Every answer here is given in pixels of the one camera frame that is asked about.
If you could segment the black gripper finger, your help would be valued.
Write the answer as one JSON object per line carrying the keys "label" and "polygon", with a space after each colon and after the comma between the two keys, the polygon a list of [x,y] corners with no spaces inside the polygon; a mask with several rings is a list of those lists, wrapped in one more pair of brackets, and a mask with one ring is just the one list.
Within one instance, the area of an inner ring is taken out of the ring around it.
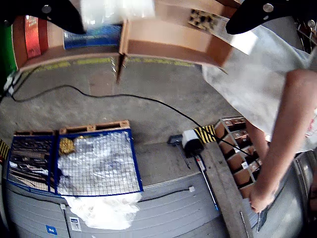
{"label": "black gripper finger", "polygon": [[245,0],[230,17],[226,32],[242,34],[257,26],[282,17],[292,16],[305,26],[314,28],[317,23],[315,0]]}
{"label": "black gripper finger", "polygon": [[79,11],[69,0],[2,0],[0,25],[11,26],[18,16],[47,20],[74,34],[86,33]]}

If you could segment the person hand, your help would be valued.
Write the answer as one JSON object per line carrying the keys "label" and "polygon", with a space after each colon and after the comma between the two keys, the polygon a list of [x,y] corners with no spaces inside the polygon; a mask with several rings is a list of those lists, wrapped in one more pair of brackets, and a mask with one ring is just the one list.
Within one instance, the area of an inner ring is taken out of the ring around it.
{"label": "person hand", "polygon": [[263,211],[274,200],[275,191],[262,192],[253,188],[249,195],[249,204],[251,210],[258,213]]}

